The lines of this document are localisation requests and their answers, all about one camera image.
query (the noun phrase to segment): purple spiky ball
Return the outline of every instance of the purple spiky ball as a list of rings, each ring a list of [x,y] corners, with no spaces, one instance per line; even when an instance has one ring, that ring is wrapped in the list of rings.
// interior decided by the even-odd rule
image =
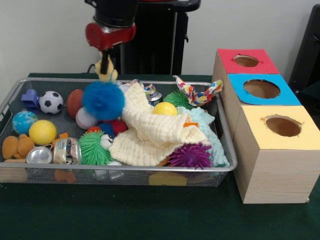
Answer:
[[[210,153],[207,150],[211,146],[198,144],[185,144],[182,147],[176,148],[169,156],[171,167],[187,167],[187,168],[207,168],[211,167],[209,161]]]

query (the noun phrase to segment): blue ball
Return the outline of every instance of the blue ball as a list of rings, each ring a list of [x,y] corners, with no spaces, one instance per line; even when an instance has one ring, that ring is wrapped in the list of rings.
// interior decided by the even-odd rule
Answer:
[[[38,121],[37,115],[31,111],[18,112],[12,119],[12,128],[17,134],[28,134],[32,124]]]

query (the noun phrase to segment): yellow ball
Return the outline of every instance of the yellow ball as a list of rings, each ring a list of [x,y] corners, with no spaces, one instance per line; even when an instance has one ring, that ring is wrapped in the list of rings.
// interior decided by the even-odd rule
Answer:
[[[153,114],[159,114],[159,115],[171,115],[175,116],[178,115],[178,111],[170,102],[160,102],[153,108]]]
[[[48,120],[36,121],[29,129],[29,137],[37,145],[50,144],[56,135],[56,126]]]

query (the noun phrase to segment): round hole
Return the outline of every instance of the round hole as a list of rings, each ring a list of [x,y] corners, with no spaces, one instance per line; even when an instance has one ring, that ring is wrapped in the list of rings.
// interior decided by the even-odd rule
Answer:
[[[256,59],[253,56],[248,56],[248,55],[240,55],[238,54],[233,58],[236,64],[247,67],[247,68],[252,68],[258,65],[259,60]]]
[[[280,94],[277,85],[261,79],[246,81],[243,87],[248,93],[261,99],[274,99]]]
[[[287,116],[270,116],[265,122],[270,130],[284,137],[297,136],[301,132],[301,124]]]

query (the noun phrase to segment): wire mesh basket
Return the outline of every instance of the wire mesh basket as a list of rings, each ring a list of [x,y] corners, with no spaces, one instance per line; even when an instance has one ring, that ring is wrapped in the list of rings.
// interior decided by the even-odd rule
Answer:
[[[8,136],[15,135],[12,130],[13,116],[25,108],[20,101],[22,94],[28,89],[34,89],[38,94],[45,91],[55,91],[64,100],[75,89],[85,89],[92,79],[64,79],[64,78],[25,78],[18,81],[0,105],[0,143]],[[143,81],[153,84],[157,91],[165,97],[178,90],[175,82]],[[211,84],[207,82],[189,82],[197,91],[203,92]],[[150,186],[202,186],[217,187],[227,172],[237,166],[237,158],[229,134],[224,110],[219,95],[206,105],[208,113],[215,117],[211,129],[221,141],[229,167],[208,167],[194,169],[169,166],[104,166],[104,165],[69,165],[69,164],[30,164],[4,163],[0,156],[0,182],[30,183],[30,184],[93,184],[93,185],[150,185]],[[38,119],[53,122],[57,134],[68,132],[72,138],[79,139],[85,131],[67,114],[67,109],[56,115],[37,113]],[[62,175],[57,181],[55,174]]]

